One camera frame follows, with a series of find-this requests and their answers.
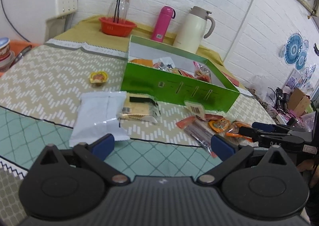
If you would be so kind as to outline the pink clear cracker bag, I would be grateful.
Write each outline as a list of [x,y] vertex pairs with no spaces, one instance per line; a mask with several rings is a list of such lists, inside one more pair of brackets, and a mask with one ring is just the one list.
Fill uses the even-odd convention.
[[193,64],[194,64],[194,78],[207,83],[211,83],[210,70],[206,66],[198,62],[193,62]]

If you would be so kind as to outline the black chopsticks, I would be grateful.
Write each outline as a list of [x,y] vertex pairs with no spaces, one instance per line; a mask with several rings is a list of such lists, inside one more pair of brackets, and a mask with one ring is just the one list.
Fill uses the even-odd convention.
[[114,13],[114,23],[119,22],[119,7],[120,7],[121,0],[116,1],[115,13]]

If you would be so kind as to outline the orange plastic basin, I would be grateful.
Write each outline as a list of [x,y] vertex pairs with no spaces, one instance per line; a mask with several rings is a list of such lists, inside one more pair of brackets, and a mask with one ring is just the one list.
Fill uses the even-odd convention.
[[10,69],[10,66],[14,62],[14,59],[27,47],[31,49],[40,46],[37,43],[30,43],[25,41],[13,40],[10,41],[10,57],[7,57],[5,60],[1,60],[1,76],[4,75]]

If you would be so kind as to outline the white water dispenser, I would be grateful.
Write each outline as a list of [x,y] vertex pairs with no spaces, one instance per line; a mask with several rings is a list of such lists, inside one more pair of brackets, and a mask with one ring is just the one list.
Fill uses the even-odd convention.
[[65,30],[77,0],[1,0],[1,36],[43,44]]

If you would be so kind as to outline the cream thermal jug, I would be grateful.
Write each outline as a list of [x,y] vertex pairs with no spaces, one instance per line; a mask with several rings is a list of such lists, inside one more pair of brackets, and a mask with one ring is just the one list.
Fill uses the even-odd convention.
[[202,39],[208,38],[215,29],[211,11],[193,6],[178,30],[173,46],[196,54]]

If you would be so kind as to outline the pale blue snack packet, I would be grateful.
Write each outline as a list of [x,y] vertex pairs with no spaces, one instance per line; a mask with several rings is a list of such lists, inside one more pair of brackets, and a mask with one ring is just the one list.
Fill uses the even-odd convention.
[[130,137],[121,128],[117,118],[126,97],[124,91],[82,94],[69,146],[74,147],[80,142],[91,144],[106,134],[112,134],[115,141],[129,140]]

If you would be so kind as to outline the green cardboard box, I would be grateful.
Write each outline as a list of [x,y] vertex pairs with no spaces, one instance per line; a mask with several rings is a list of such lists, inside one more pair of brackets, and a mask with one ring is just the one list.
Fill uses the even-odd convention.
[[[175,67],[194,76],[194,64],[198,62],[210,70],[211,83],[195,78],[131,63],[132,59],[157,59],[171,57]],[[210,60],[170,45],[131,36],[128,46],[128,62],[121,90],[145,93],[161,102],[183,105],[185,101],[200,103],[207,110],[228,112],[240,93]]]

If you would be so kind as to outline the clear orange snack bag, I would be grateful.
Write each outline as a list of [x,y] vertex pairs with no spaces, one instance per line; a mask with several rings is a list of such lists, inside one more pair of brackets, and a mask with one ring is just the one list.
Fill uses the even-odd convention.
[[239,140],[239,141],[249,141],[252,142],[252,139],[247,136],[243,136],[239,134],[239,129],[241,127],[251,128],[251,125],[247,123],[243,123],[240,121],[234,121],[230,124],[230,126],[226,129],[225,137],[227,140]]

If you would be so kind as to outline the beige cracker packet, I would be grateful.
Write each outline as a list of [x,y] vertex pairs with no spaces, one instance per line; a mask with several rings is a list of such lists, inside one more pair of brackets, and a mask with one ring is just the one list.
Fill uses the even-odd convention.
[[123,120],[144,121],[157,124],[160,117],[159,104],[151,95],[129,93],[117,118]]

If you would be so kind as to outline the blue round wall decoration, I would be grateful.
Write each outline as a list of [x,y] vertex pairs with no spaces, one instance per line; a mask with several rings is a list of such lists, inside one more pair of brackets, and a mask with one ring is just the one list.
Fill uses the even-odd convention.
[[284,59],[287,64],[295,64],[300,57],[303,38],[299,33],[292,34],[285,45]]

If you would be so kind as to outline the red envelope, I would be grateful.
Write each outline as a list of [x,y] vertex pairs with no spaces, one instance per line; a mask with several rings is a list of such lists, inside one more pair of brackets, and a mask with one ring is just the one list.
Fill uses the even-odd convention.
[[234,86],[239,87],[239,81],[238,81],[237,79],[235,79],[235,78],[229,76],[227,73],[224,73],[224,72],[223,72],[223,75],[226,76],[226,78],[227,78],[228,80],[230,80],[230,82],[231,82],[232,84],[234,84]]

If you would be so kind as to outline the orange cartoon snack packet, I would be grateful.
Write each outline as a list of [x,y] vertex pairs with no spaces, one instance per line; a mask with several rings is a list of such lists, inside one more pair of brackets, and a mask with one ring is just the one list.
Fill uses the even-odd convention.
[[232,156],[234,148],[209,127],[208,122],[189,116],[176,123],[192,140],[197,142],[213,158],[219,157],[222,161]]

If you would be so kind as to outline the small yellow jelly cup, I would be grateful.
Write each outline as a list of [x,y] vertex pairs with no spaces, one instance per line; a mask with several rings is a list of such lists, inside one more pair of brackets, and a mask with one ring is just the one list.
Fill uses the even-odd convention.
[[92,72],[90,74],[89,80],[91,84],[103,84],[108,80],[108,74],[104,71]]

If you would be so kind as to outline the red plastic basket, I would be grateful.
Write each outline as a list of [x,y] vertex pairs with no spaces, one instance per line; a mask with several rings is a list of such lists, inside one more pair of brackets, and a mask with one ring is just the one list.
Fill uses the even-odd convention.
[[104,34],[117,37],[127,37],[137,27],[134,22],[127,20],[117,23],[113,22],[112,18],[100,17],[99,21]]

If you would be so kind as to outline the red mixed nuts bag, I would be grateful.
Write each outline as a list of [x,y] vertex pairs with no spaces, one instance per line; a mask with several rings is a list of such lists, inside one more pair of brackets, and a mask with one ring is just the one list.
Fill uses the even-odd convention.
[[171,69],[171,72],[176,74],[176,75],[181,75],[181,76],[184,76],[184,77],[194,78],[193,75],[191,75],[191,74],[189,74],[189,73],[187,73],[187,72],[185,72],[185,71],[183,71],[181,69],[178,69],[176,67]]

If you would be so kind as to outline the brown cardboard box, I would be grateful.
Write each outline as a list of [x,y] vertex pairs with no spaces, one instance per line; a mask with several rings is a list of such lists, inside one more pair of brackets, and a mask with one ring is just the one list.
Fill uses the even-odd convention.
[[300,89],[296,88],[290,95],[288,101],[288,110],[296,117],[300,117],[305,112],[306,108],[311,104],[308,95],[305,95]]

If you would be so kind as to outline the instant noodle cup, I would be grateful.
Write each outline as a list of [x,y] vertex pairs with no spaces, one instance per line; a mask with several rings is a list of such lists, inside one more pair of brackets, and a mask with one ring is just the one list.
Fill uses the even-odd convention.
[[10,40],[7,37],[0,38],[0,60],[7,58],[10,51]]

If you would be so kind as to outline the pink thermos bottle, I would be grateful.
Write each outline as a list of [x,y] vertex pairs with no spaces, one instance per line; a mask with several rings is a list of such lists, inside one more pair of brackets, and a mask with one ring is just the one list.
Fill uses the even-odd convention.
[[176,17],[175,10],[170,6],[164,6],[158,16],[156,25],[151,35],[151,40],[163,42],[170,21]]

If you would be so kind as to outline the glass carafe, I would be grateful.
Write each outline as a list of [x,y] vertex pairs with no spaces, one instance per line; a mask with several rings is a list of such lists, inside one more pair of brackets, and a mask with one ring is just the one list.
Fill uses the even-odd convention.
[[113,0],[106,18],[114,23],[124,24],[127,19],[130,0]]

